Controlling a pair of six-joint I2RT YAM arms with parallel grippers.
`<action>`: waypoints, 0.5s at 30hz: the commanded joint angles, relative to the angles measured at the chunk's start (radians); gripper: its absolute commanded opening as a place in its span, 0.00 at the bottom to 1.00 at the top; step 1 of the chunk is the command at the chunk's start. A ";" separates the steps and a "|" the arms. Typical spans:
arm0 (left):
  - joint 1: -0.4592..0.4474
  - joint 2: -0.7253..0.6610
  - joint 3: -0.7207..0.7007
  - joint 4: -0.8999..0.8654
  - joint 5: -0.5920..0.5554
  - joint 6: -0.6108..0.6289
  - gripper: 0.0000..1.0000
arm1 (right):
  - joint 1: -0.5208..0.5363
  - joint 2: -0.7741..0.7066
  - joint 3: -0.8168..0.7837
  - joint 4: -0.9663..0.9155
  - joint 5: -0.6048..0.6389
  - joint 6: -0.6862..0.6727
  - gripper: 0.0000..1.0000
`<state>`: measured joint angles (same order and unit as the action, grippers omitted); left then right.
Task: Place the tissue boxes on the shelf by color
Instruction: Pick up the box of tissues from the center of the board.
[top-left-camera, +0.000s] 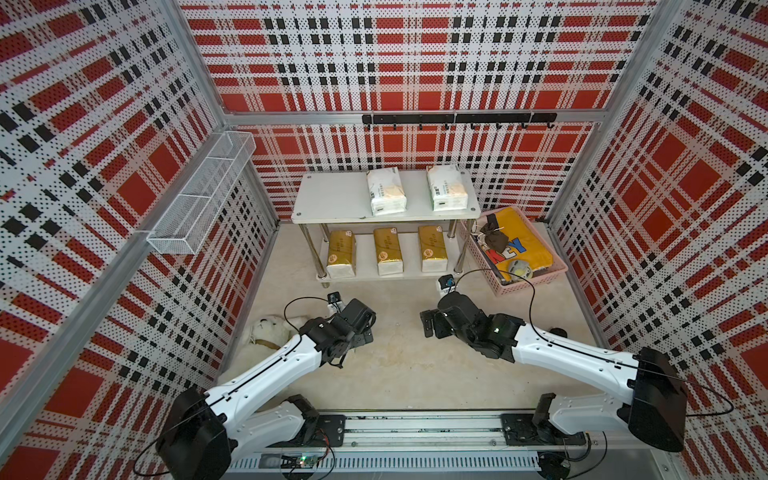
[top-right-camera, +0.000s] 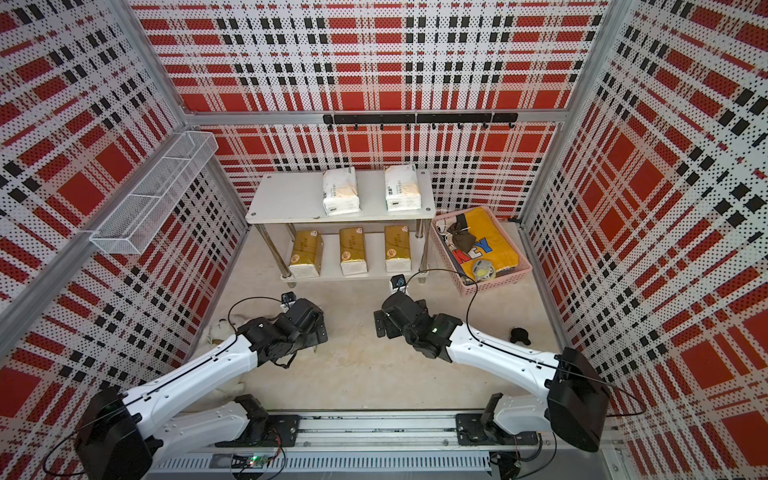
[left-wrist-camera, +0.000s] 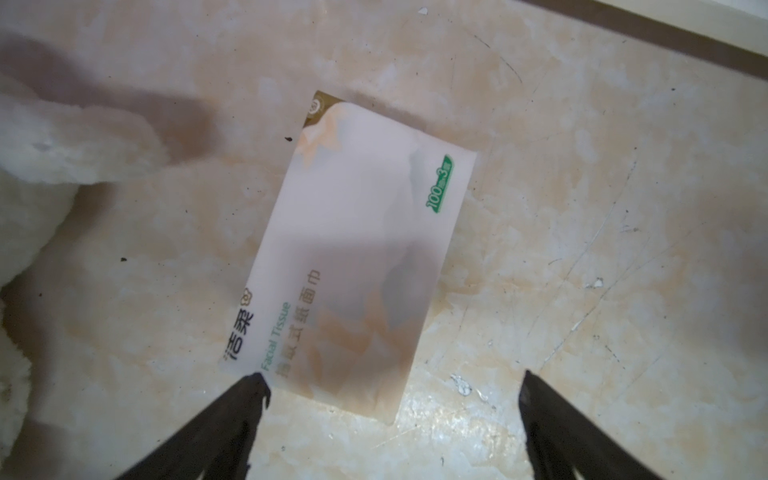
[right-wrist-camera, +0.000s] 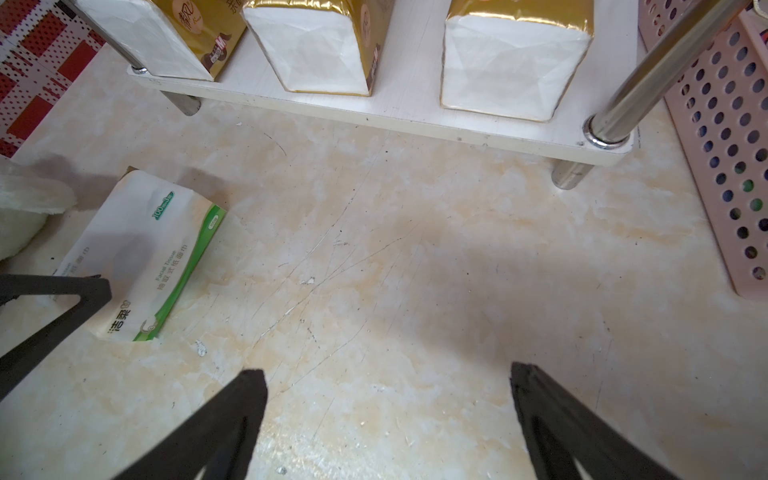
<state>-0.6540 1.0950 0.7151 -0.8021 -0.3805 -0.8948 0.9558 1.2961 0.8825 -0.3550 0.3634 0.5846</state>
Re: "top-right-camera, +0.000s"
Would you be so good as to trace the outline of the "gold tissue pack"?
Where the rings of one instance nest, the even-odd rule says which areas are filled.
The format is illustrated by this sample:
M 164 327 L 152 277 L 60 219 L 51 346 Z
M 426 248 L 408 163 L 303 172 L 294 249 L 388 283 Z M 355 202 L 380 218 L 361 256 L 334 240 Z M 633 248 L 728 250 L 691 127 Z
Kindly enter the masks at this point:
M 407 225 L 388 225 L 384 231 L 385 268 L 389 273 L 410 271 L 412 257 Z
M 344 276 L 368 272 L 365 234 L 362 227 L 350 227 L 339 232 L 340 268 Z
M 318 278 L 321 273 L 324 243 L 317 230 L 297 231 L 289 261 L 296 279 Z

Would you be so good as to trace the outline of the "white tissue pack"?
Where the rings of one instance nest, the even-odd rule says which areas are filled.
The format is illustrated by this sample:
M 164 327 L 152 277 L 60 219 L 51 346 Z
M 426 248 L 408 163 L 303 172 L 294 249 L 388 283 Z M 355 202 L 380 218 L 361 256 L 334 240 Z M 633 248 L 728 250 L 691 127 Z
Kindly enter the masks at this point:
M 353 167 L 327 170 L 322 176 L 323 208 L 328 216 L 360 211 L 356 171 Z
M 419 210 L 422 206 L 419 177 L 414 165 L 394 165 L 384 171 L 387 210 Z

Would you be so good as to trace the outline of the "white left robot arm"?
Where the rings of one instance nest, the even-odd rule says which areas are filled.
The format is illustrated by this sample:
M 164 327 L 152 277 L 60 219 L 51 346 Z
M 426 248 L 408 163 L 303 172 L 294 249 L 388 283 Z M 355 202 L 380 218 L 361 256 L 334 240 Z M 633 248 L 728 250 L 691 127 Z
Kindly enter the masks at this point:
M 259 366 L 289 368 L 299 351 L 327 339 L 322 309 L 305 298 L 292 299 L 274 318 L 247 321 L 212 350 L 156 380 L 127 391 L 98 392 L 74 439 L 85 476 L 141 479 L 162 461 L 200 447 L 260 443 L 269 436 L 269 415 L 250 394 L 209 410 L 186 410 Z

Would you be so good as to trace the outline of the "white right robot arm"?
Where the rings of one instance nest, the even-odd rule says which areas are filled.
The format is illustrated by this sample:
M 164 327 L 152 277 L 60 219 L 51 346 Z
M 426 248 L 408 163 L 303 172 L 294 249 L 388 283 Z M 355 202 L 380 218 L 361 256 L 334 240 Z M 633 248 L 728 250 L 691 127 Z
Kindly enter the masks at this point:
M 378 337 L 403 338 L 429 359 L 471 366 L 528 392 L 491 396 L 480 424 L 485 438 L 511 445 L 523 433 L 551 432 L 586 452 L 599 450 L 610 404 L 608 385 L 575 349 L 542 352 L 489 336 L 448 314 L 432 315 L 426 302 L 402 291 L 374 312 Z

